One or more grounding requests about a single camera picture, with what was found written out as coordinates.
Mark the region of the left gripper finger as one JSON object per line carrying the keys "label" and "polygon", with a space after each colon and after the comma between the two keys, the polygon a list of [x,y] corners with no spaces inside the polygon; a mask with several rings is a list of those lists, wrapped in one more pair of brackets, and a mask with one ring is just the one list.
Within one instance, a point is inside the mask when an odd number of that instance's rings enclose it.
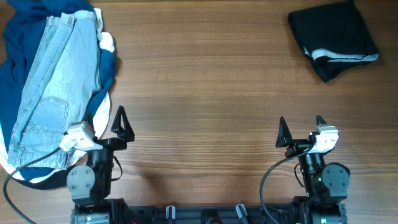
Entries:
{"label": "left gripper finger", "polygon": [[91,129],[93,129],[93,116],[91,113],[87,113],[83,120]]}
{"label": "left gripper finger", "polygon": [[111,132],[115,133],[118,138],[121,138],[126,142],[133,142],[135,140],[134,131],[129,123],[126,111],[121,105],[118,107],[116,112],[111,126]]}

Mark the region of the black shorts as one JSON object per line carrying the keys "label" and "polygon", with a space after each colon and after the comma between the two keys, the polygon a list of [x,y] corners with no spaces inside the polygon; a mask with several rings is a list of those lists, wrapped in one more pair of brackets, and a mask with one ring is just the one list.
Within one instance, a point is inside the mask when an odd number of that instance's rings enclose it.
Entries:
{"label": "black shorts", "polygon": [[349,68],[380,57],[353,1],[290,12],[287,21],[296,43],[325,83]]}

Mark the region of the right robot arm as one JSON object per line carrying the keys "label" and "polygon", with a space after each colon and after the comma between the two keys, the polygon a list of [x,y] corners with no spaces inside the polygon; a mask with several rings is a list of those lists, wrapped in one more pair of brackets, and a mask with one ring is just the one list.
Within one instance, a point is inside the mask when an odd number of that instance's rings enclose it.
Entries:
{"label": "right robot arm", "polygon": [[285,119],[279,121],[275,146],[286,148],[286,158],[298,159],[307,193],[294,197],[284,222],[344,224],[348,217],[342,201],[348,196],[350,170],[337,162],[325,163],[324,156],[334,150],[339,133],[320,115],[316,121],[316,130],[306,139],[294,139]]}

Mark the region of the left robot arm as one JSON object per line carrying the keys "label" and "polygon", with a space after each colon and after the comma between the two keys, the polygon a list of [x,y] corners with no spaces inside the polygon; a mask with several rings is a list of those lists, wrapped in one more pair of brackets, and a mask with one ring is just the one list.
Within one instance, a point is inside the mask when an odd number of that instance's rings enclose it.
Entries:
{"label": "left robot arm", "polygon": [[86,164],[73,167],[67,175],[67,187],[72,193],[75,208],[72,223],[138,223],[134,212],[122,198],[108,199],[114,164],[120,164],[114,153],[127,149],[127,143],[135,140],[125,109],[120,106],[111,126],[113,138],[98,139],[88,121],[73,123],[67,131],[64,148],[86,152]]}

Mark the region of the light blue denim jeans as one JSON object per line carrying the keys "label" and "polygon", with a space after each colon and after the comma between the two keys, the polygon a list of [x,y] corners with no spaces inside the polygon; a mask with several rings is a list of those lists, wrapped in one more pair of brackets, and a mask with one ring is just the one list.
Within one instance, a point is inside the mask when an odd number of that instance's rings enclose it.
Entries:
{"label": "light blue denim jeans", "polygon": [[22,90],[8,147],[8,164],[66,169],[69,153],[58,148],[65,131],[80,122],[101,88],[96,14],[77,11],[47,18],[44,34]]}

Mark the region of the black garment bottom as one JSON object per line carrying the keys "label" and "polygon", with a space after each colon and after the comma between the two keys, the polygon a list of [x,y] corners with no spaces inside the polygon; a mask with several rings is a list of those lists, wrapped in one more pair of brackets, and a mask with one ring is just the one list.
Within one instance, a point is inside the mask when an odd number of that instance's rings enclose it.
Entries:
{"label": "black garment bottom", "polygon": [[15,178],[12,179],[28,188],[36,190],[52,190],[67,186],[67,175],[69,171],[70,170],[68,169],[55,172],[49,178],[38,183],[32,183],[27,180],[17,180]]}

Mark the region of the blue shirt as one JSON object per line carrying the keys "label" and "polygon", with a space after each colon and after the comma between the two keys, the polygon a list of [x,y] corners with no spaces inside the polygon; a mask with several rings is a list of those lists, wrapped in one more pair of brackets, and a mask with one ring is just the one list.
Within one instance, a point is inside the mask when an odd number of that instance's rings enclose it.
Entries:
{"label": "blue shirt", "polygon": [[1,121],[6,122],[4,142],[8,155],[11,131],[47,18],[79,10],[94,12],[87,1],[9,1],[15,10],[3,33],[7,59],[1,63]]}

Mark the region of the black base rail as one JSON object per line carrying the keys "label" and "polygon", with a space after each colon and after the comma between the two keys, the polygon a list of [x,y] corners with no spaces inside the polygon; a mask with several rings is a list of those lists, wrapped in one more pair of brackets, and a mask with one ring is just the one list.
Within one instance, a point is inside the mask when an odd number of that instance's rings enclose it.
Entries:
{"label": "black base rail", "polygon": [[[278,223],[347,224],[344,205],[315,207],[292,204],[268,204],[268,212]],[[243,204],[228,207],[129,207],[115,214],[109,210],[72,211],[72,223],[271,223],[260,206]]]}

